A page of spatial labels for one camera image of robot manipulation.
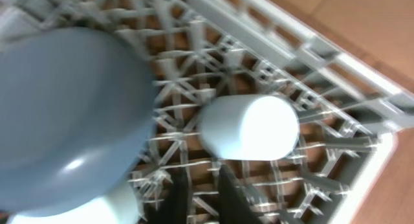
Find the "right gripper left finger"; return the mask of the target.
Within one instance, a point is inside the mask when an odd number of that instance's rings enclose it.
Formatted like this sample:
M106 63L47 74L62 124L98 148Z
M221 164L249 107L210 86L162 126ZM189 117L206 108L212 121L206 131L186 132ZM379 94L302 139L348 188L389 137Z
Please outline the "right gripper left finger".
M191 191L188 173L181 168L160 208L151 217L153 224L187 224Z

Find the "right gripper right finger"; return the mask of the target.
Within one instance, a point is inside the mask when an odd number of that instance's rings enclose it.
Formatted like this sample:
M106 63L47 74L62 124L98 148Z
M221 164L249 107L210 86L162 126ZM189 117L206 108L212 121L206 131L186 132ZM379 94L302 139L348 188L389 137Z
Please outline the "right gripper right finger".
M217 190L219 193L219 223L220 224L262 224L252 212L248 201L234 183L235 176L227 165L219 169Z

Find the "light blue bowl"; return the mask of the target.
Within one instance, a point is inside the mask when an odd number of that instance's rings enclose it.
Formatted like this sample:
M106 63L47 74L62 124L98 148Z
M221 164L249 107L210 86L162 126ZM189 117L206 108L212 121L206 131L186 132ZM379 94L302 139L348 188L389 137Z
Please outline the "light blue bowl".
M14 214L7 224L135 224L143 214L141 200L128 182L70 211L45 217Z

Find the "light blue plastic cup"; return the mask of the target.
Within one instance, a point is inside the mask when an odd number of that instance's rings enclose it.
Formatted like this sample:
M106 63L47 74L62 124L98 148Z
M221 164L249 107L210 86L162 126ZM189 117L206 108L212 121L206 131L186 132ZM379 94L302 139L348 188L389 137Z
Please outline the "light blue plastic cup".
M270 95L221 96L201 110L205 149L219 159L275 161L286 157L300 134L299 118L286 99Z

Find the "dark blue plate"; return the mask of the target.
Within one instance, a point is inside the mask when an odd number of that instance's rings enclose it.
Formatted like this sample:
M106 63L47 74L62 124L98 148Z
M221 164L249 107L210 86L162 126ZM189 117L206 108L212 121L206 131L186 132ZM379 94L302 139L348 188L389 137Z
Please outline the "dark blue plate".
M123 39L50 30L1 53L1 210L49 216L112 189L155 130L155 74Z

